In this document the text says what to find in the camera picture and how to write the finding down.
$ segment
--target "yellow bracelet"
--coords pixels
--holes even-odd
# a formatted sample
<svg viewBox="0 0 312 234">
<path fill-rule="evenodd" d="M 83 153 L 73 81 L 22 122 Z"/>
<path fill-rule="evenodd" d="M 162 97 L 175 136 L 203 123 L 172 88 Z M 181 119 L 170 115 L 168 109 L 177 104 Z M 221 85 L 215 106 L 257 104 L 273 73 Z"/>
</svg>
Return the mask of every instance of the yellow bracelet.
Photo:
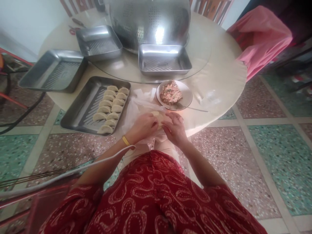
<svg viewBox="0 0 312 234">
<path fill-rule="evenodd" d="M 124 142 L 127 146 L 130 145 L 129 141 L 126 139 L 126 137 L 125 137 L 124 135 L 123 135 L 123 142 Z"/>
</svg>

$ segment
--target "white cable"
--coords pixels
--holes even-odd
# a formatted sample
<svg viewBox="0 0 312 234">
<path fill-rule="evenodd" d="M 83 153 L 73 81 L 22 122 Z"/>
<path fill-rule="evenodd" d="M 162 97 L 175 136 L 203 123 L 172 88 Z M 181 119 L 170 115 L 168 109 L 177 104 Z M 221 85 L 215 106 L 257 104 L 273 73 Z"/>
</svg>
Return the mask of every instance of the white cable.
<svg viewBox="0 0 312 234">
<path fill-rule="evenodd" d="M 106 160 L 112 159 L 112 158 L 116 157 L 118 154 L 120 154 L 123 150 L 128 149 L 128 148 L 130 148 L 130 147 L 136 148 L 136 146 L 134 146 L 134 145 L 127 146 L 127 147 L 123 148 L 123 149 L 120 150 L 118 153 L 116 153 L 115 155 L 113 155 L 113 156 L 111 156 L 111 157 L 109 157 L 109 158 L 105 158 L 105 159 L 102 159 L 102 160 L 100 160 L 100 161 L 93 162 L 93 163 L 91 163 L 91 164 L 89 164 L 89 165 L 86 165 L 86 166 L 77 168 L 77 169 L 75 169 L 75 170 L 68 171 L 68 172 L 66 172 L 66 173 L 64 173 L 64 174 L 61 174 L 61 175 L 58 175 L 57 177 L 55 177 L 55 178 L 53 178 L 53 179 L 51 179 L 51 180 L 48 180 L 48 181 L 46 181 L 46 182 L 44 182 L 44 183 L 42 183 L 42 184 L 35 185 L 35 186 L 29 187 L 29 188 L 19 189 L 19 190 L 16 190 L 16 191 L 0 192 L 0 199 L 2 199 L 2 198 L 9 198 L 9 197 L 15 197 L 15 196 L 20 196 L 20 195 L 24 195 L 24 194 L 26 194 L 26 193 L 31 193 L 31 192 L 37 191 L 37 190 L 42 189 L 42 188 L 44 188 L 44 187 L 46 187 L 46 186 L 52 184 L 53 182 L 55 182 L 55 181 L 57 181 L 57 180 L 59 180 L 59 179 L 62 179 L 62 178 L 64 178 L 64 177 L 66 177 L 66 176 L 72 175 L 72 174 L 74 174 L 74 173 L 76 173 L 76 172 L 82 171 L 83 169 L 86 169 L 86 168 L 91 167 L 91 166 L 93 166 L 93 165 L 96 165 L 96 164 L 98 164 L 98 163 L 102 163 L 102 162 L 104 162 L 104 161 L 106 161 Z"/>
</svg>

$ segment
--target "woman's left hand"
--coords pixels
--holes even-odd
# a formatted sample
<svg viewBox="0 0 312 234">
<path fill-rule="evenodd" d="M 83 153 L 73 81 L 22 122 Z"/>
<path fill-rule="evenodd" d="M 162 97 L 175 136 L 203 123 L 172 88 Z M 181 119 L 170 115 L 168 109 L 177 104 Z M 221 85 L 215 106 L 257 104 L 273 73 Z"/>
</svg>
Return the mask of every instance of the woman's left hand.
<svg viewBox="0 0 312 234">
<path fill-rule="evenodd" d="M 158 120 L 152 113 L 140 115 L 125 137 L 131 145 L 151 136 L 158 129 Z"/>
</svg>

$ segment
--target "hand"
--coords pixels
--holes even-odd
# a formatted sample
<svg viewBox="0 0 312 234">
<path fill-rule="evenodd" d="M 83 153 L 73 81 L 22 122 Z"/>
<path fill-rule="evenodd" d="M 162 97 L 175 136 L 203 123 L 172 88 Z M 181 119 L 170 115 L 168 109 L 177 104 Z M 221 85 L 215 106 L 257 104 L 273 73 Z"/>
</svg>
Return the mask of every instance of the hand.
<svg viewBox="0 0 312 234">
<path fill-rule="evenodd" d="M 146 113 L 138 117 L 125 137 L 131 145 L 135 145 L 139 141 L 151 136 L 157 131 L 157 128 L 157 118 L 151 113 Z"/>
<path fill-rule="evenodd" d="M 165 131 L 169 141 L 180 148 L 180 146 L 189 142 L 183 125 L 184 120 L 181 115 L 175 112 L 169 112 L 166 113 L 166 115 L 172 120 L 172 123 L 162 121 L 162 128 Z"/>
</svg>

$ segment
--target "pink towel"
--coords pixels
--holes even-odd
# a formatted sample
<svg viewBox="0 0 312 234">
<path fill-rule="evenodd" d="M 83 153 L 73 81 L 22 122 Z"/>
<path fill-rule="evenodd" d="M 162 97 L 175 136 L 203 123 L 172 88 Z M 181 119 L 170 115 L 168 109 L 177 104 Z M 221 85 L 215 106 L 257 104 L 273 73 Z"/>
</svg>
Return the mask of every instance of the pink towel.
<svg viewBox="0 0 312 234">
<path fill-rule="evenodd" d="M 292 33 L 269 9 L 258 6 L 247 12 L 228 30 L 238 41 L 238 34 L 252 37 L 252 44 L 237 58 L 247 66 L 247 81 L 267 65 L 292 41 Z"/>
</svg>

